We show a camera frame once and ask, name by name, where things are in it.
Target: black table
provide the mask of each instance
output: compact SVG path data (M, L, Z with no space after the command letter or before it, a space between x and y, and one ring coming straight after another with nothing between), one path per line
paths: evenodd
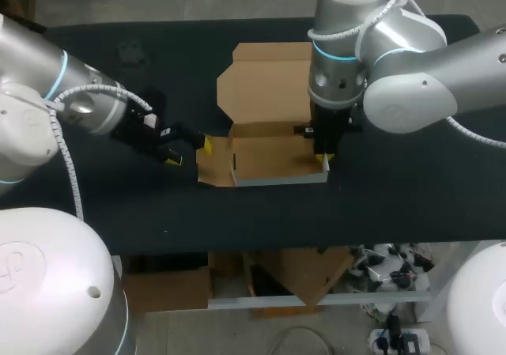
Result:
M463 16L439 16L450 42L478 31ZM311 18L132 23L52 28L47 38L138 92L168 98L168 123L226 135L216 77L239 42L305 41ZM141 66L119 61L140 44ZM459 117L506 140L506 109ZM196 183L194 154L161 166L106 137L64 126L81 185L85 220L113 254L245 250L384 242L489 240L506 236L506 151L471 141L445 122L407 135L365 124L344 137L327 185L213 188ZM44 206L73 213L60 156L2 198L0 208Z

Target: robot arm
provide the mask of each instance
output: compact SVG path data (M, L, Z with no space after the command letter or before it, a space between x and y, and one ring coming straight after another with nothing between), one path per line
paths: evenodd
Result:
M0 59L0 194L58 152L53 130L59 124L49 117L47 104L62 92L62 103L50 105L59 110L59 119L92 134L110 134L161 163L182 162L168 142L183 139L195 149L206 144L204 134L181 123L164 125L164 96L157 90L142 95L149 106L117 81L2 15Z
M505 32L447 46L441 27L413 0L318 0L309 32L315 153L334 153L355 104L374 125L399 134L505 104ZM328 145L329 137L337 140Z
M377 39L378 31L385 28L381 25L383 22L372 29L371 36ZM364 112L377 127L404 134L448 116L506 104L504 30L491 29L432 49L438 31L427 28L421 35L424 46L417 48L423 52L400 47L388 55L376 52L366 57L370 73ZM407 42L418 33L399 37L407 37Z

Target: electrical wire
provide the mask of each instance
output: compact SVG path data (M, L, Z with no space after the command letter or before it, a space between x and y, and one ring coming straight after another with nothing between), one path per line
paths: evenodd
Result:
M56 118L56 110L53 108L49 110L49 119L51 121L51 129L53 130L53 135L55 136L56 142L58 143L58 147L62 153L63 160L65 161L66 170L69 174L70 186L72 187L72 194L74 195L74 205L76 206L76 217L83 221L85 219L85 216L82 210L81 193L79 191L79 184L77 183L77 175L74 168L74 162L72 161L72 156L70 155L69 148L67 147L65 139L63 138L60 122Z
M492 147L502 148L506 149L506 143L505 142L499 142L497 140L486 138L485 136L478 135L474 133L471 130L466 129L462 124L457 122L455 119L453 119L451 116L448 116L446 118L447 122L451 124L452 127L456 128L458 131L460 131L462 134L466 135L468 138L474 139L480 143L491 145Z
M430 346L437 347L438 349L440 349L441 351L444 352L444 355L448 355L448 351L442 345L438 345L437 343L430 342Z
M402 7L402 6L405 6L408 3L411 4L411 6L415 9L415 11L417 13L419 13L422 16L424 16L424 13L421 11L421 8L418 6L418 4L414 0L390 0L385 5L385 7L383 7L383 9L379 13L377 13L373 18L368 19L366 22L364 22L361 25L358 25L355 28L351 28L351 29L349 29L347 31L344 31L344 32L333 33L333 34L330 34L330 35L320 35L318 33L315 33L315 31L313 29L310 29L308 31L308 36L311 39L317 40L317 41L334 41L334 40L345 39L346 37L356 35L361 30L365 30L365 29L371 27L372 25L375 25L392 8L398 7L398 6Z
M68 89L63 93L60 93L53 101L56 105L61 105L63 101L75 94L78 93L116 93L128 98L131 98L135 103L141 106L146 111L153 110L149 104L144 101L140 96L129 92L128 90L121 89L115 86L109 85L83 85L77 86L72 89ZM82 209L82 201L81 201L81 192L79 191L79 183L77 182L77 175L74 167L74 162L72 160L72 156L70 155L70 151L68 146L66 145L65 139L63 138L62 126L58 121L56 116L56 110L52 108L54 105L49 105L49 117L51 122L51 129L53 130L53 135L55 136L56 142L58 143L58 147L60 148L60 152L62 153L63 160L65 161L66 170L69 174L70 186L72 187L72 195L74 196L74 205L76 209L76 216L81 221L83 221L84 213Z
M295 330L307 331L315 335L325 346L325 350L327 351L327 355L334 355L334 351L332 350L332 345L321 335L318 331L313 330L306 326L294 326L288 327L284 330L281 330L274 339L273 345L270 347L269 351L266 355L274 355L276 350L279 349L280 345L287 339L288 335Z

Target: box lid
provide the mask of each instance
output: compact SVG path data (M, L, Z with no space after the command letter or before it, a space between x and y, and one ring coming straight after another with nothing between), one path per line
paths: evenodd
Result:
M311 119L310 43L240 43L217 79L217 101L235 124Z

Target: cardboard box under table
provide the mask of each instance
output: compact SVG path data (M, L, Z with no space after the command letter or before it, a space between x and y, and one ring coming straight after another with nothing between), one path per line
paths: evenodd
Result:
M217 79L217 103L233 120L227 138L197 152L198 180L217 187L325 183L313 141L294 134L311 120L310 43L241 43Z

